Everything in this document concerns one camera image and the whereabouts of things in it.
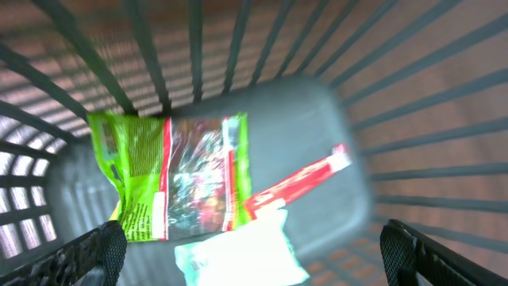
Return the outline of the grey plastic shopping basket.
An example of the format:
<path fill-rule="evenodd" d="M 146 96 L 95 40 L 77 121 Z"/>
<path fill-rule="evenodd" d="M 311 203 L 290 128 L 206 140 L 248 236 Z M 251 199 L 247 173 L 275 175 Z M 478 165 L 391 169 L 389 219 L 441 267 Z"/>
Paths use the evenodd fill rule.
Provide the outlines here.
<path fill-rule="evenodd" d="M 345 143 L 288 207 L 311 285 L 385 285 L 397 219 L 507 282 L 507 3 L 4 1 L 1 272 L 118 202 L 87 117 L 248 116 L 252 190 Z"/>

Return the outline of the green candy bag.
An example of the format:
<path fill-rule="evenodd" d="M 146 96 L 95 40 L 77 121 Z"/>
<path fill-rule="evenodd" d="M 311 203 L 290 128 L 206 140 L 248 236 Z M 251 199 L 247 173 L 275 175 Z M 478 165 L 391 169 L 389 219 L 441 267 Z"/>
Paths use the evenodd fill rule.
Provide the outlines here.
<path fill-rule="evenodd" d="M 245 113 L 216 118 L 88 117 L 98 166 L 128 242 L 178 241 L 250 220 Z"/>

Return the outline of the teal white tissue pack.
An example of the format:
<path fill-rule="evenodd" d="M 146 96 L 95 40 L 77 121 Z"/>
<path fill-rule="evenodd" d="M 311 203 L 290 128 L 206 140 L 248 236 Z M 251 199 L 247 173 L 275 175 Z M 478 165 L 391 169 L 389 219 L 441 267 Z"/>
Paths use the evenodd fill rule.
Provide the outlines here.
<path fill-rule="evenodd" d="M 283 232 L 288 211 L 279 209 L 236 230 L 175 247 L 175 262 L 193 286 L 279 286 L 310 278 Z"/>

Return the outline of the red snack bar wrapper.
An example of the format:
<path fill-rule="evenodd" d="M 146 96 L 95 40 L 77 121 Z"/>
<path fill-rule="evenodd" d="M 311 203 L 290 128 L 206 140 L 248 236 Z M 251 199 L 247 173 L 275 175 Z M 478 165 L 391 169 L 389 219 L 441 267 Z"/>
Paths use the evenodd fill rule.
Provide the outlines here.
<path fill-rule="evenodd" d="M 245 210 L 252 219 L 257 219 L 265 213 L 283 208 L 351 164 L 347 145 L 340 143 L 332 148 L 329 156 L 299 169 L 270 188 L 246 199 Z"/>

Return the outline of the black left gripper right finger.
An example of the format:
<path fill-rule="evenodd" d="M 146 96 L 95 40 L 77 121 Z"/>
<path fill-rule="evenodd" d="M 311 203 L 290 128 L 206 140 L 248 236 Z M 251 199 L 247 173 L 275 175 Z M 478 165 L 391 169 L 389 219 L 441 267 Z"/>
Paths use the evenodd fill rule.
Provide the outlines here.
<path fill-rule="evenodd" d="M 379 236 L 389 286 L 507 286 L 507 279 L 477 265 L 396 219 Z"/>

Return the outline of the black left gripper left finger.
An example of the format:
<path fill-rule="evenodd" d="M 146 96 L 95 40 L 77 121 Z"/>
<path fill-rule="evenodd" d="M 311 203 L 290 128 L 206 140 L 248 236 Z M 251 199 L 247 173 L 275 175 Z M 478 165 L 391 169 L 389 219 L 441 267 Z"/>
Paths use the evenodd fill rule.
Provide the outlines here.
<path fill-rule="evenodd" d="M 104 222 L 55 251 L 1 277 L 9 286 L 115 286 L 127 241 L 118 221 Z"/>

